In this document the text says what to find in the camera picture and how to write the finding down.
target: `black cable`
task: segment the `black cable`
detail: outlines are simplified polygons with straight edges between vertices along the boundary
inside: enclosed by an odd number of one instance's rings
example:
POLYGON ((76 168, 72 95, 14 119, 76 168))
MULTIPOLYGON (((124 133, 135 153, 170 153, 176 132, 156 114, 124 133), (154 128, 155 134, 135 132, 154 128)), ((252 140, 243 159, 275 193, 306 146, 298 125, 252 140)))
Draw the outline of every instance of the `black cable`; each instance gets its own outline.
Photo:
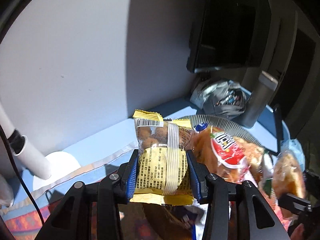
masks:
POLYGON ((36 210, 37 210, 37 212, 38 212, 38 215, 39 215, 39 217, 40 217, 41 223, 42 223, 42 225, 43 225, 43 224, 44 224, 44 220, 43 220, 42 214, 41 214, 41 212, 40 212, 40 209, 39 209, 37 203, 35 202, 34 198, 32 197, 30 191, 28 190, 26 184, 24 183, 22 177, 21 177, 20 174, 19 174, 19 171, 18 171, 18 168, 17 168, 17 166, 16 166, 16 163, 14 162, 14 158, 13 158, 13 155, 12 155, 12 152, 11 152, 11 148, 10 148, 8 139, 7 139, 7 137, 6 137, 5 133, 4 133, 1 125, 0 125, 0 137, 1 137, 2 141, 3 141, 3 143, 4 143, 5 149, 7 150, 7 154, 8 154, 10 163, 11 163, 11 165, 12 165, 12 168, 13 168, 14 172, 16 173, 16 175, 17 175, 17 177, 18 177, 18 179, 19 179, 19 181, 20 181, 23 189, 25 190, 25 192, 27 193, 27 195, 28 195, 28 197, 30 198, 31 202, 32 202, 33 205, 35 206, 35 208, 36 208, 36 210))

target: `snack package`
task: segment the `snack package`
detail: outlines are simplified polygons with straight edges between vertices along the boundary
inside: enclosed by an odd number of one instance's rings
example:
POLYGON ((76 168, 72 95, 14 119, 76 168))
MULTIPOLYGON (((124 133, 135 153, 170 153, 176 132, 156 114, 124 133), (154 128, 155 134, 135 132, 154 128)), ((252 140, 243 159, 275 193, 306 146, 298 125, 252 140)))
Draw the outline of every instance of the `snack package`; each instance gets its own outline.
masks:
POLYGON ((193 135, 190 120, 164 121, 158 113, 141 110, 136 110, 133 117, 139 142, 139 168, 130 201, 192 204, 185 152, 193 135))
POLYGON ((193 140, 193 152, 198 162, 229 182, 241 183, 249 167, 237 142, 223 130, 208 126, 193 140))
MULTIPOLYGON (((293 157, 290 150, 281 152, 274 167, 272 187, 277 198, 284 193, 290 193, 297 197, 304 198, 306 188, 303 181, 303 174, 300 165, 293 157)), ((295 218, 290 211, 281 208, 284 219, 295 218)))
POLYGON ((234 136, 233 138, 246 156, 254 180, 259 183, 262 179, 261 161, 264 154, 264 148, 237 136, 234 136))

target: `bottle cap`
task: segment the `bottle cap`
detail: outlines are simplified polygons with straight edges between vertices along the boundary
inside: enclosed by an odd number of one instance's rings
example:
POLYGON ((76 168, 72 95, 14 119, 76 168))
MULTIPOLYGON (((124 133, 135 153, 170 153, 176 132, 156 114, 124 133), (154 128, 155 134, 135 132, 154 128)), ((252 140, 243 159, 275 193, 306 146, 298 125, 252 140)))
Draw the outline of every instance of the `bottle cap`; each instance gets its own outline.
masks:
POLYGON ((264 84, 266 87, 268 87, 272 91, 275 91, 278 85, 278 81, 265 71, 261 71, 259 76, 259 82, 264 84))

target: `white lamp base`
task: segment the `white lamp base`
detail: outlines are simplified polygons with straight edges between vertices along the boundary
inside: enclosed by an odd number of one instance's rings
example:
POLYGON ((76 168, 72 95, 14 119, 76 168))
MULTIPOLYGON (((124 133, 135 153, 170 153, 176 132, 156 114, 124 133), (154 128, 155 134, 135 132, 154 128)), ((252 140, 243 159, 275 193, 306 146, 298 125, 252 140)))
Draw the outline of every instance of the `white lamp base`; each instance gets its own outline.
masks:
POLYGON ((81 166, 71 154, 66 152, 53 152, 45 157, 51 164, 51 177, 49 179, 41 179, 37 176, 33 177, 33 190, 40 189, 56 182, 58 179, 67 176, 71 172, 79 169, 81 166))

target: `screw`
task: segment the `screw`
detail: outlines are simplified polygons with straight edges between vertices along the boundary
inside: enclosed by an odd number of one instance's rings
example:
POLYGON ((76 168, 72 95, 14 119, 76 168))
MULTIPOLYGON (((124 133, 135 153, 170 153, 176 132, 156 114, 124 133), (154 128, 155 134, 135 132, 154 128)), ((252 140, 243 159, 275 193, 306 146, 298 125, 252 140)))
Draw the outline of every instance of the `screw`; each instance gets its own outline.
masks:
POLYGON ((83 186, 83 183, 81 181, 78 181, 74 184, 75 188, 81 188, 83 186))
POLYGON ((208 178, 215 180, 215 179, 218 178, 218 176, 216 174, 214 174, 214 173, 210 173, 210 174, 208 174, 208 178))
POLYGON ((243 184, 244 184, 246 187, 252 187, 252 186, 253 186, 253 184, 252 184, 252 182, 251 182, 250 180, 245 180, 245 181, 243 182, 243 184))
POLYGON ((119 175, 117 173, 112 173, 110 176, 109 176, 110 179, 112 180, 116 180, 119 178, 119 175))

